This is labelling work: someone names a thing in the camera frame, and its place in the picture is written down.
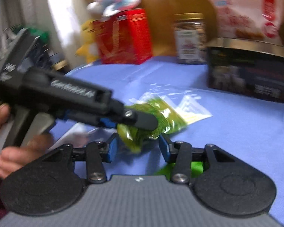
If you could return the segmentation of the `person's left hand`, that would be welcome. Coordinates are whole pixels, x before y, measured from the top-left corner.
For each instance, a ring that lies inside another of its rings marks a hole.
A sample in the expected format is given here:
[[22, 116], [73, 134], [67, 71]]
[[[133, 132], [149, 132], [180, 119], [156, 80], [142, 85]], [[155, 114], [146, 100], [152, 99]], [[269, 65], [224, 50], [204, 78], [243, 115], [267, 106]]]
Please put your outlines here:
[[[0, 105], [0, 130], [9, 118], [9, 106]], [[50, 133], [34, 136], [26, 146], [9, 146], [0, 153], [0, 178], [5, 179], [11, 173], [41, 157], [53, 145], [54, 138]]]

